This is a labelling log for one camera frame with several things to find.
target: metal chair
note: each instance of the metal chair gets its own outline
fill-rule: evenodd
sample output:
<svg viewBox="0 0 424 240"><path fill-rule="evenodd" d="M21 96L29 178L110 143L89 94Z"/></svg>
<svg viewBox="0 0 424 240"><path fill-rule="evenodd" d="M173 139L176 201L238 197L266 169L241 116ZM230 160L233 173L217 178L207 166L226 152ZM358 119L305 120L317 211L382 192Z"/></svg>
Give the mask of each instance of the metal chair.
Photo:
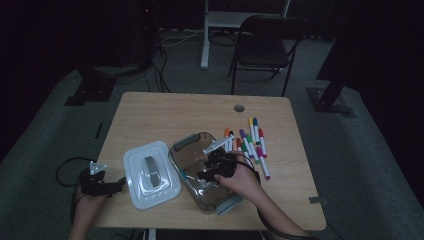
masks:
<svg viewBox="0 0 424 240"><path fill-rule="evenodd" d="M228 76L232 74L231 95L237 70L272 71L271 79L280 69L288 67L281 96L287 88L296 47L309 31L307 22L301 18L255 15L246 18L240 26L237 43ZM292 40L289 50L284 41Z"/></svg>

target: plastic container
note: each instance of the plastic container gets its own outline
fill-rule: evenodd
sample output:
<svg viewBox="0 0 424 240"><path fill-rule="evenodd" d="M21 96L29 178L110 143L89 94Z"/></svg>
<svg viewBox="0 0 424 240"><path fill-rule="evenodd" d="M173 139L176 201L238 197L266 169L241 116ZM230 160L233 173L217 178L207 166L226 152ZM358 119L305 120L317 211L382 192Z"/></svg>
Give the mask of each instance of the plastic container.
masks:
<svg viewBox="0 0 424 240"><path fill-rule="evenodd" d="M192 134L176 142L169 151L169 159L189 190L193 199L205 213L222 214L240 203L243 198L215 181L199 179L196 172L206 171L207 149L215 138L206 132Z"/></svg>

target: person's right hand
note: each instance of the person's right hand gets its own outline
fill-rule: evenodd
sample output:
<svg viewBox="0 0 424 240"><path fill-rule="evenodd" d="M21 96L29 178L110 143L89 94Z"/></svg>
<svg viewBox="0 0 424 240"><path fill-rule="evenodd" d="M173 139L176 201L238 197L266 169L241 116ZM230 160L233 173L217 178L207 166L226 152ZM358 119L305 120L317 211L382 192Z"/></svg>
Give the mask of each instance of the person's right hand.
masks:
<svg viewBox="0 0 424 240"><path fill-rule="evenodd" d="M246 160L241 152L232 152L238 154L237 160L246 163ZM225 178L216 174L215 180L222 186L229 188L238 195L252 202L253 197L263 192L260 183L256 179L255 174L246 166L237 164L236 171L231 178Z"/></svg>

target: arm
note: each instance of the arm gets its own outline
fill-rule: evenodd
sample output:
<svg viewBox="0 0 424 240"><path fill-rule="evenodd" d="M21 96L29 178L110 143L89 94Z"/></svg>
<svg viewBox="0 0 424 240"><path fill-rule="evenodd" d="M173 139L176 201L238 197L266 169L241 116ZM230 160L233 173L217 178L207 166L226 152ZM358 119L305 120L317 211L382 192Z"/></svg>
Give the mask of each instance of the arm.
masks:
<svg viewBox="0 0 424 240"><path fill-rule="evenodd" d="M81 186L78 186L75 207L74 223L69 235L69 240L85 240L88 236L88 230L94 221L97 213L100 211L106 195L91 197L81 193Z"/></svg>
<svg viewBox="0 0 424 240"><path fill-rule="evenodd" d="M243 157L238 157L239 161L243 161ZM308 234L293 222L268 196L261 187L252 171L247 167L237 164L236 171L231 178L225 178L215 175L215 179L223 186L232 189L237 194L252 202L266 221L275 229L297 236L308 236Z"/></svg>

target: container lid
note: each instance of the container lid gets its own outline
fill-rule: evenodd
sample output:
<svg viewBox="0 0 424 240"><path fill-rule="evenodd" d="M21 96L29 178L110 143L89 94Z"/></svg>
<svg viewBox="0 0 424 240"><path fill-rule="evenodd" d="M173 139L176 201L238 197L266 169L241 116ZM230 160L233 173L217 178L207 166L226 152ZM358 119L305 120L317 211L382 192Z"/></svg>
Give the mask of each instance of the container lid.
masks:
<svg viewBox="0 0 424 240"><path fill-rule="evenodd" d="M176 197L181 191L177 172L162 141L128 150L123 158L134 206L147 209Z"/></svg>

